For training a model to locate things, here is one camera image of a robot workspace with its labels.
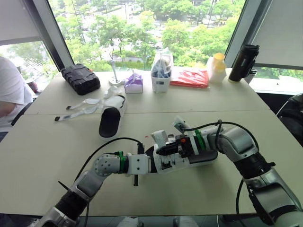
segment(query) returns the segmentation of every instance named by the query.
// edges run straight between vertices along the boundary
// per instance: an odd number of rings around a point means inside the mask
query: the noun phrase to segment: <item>yellow bottle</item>
[[[207,61],[207,73],[210,83],[222,83],[226,77],[226,64],[224,63],[225,55],[222,53],[215,53]]]

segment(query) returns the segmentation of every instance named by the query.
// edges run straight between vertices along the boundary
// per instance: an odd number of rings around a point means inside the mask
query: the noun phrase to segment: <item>window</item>
[[[250,86],[261,93],[297,95],[303,93],[303,70],[254,67],[258,72]]]
[[[0,46],[0,55],[18,67],[26,82],[35,81],[42,91],[58,73],[58,69],[43,42],[29,42]]]
[[[176,66],[205,67],[225,53],[245,0],[49,0],[75,63],[94,71],[150,70],[173,52]]]

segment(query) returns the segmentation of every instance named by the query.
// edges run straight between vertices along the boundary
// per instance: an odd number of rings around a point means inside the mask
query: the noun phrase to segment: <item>black case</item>
[[[61,73],[78,95],[83,96],[100,87],[99,78],[82,64],[66,67]]]

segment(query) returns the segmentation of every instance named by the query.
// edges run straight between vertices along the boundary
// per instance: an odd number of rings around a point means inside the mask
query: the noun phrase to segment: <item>red cloth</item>
[[[183,87],[208,87],[207,70],[187,69],[179,73],[178,77],[172,78],[171,85]]]

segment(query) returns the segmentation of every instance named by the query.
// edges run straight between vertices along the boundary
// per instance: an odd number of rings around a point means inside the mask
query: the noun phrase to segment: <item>black tumbler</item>
[[[258,54],[258,45],[243,45],[233,63],[228,80],[233,83],[239,83],[242,78],[247,77],[255,64],[255,59]]]

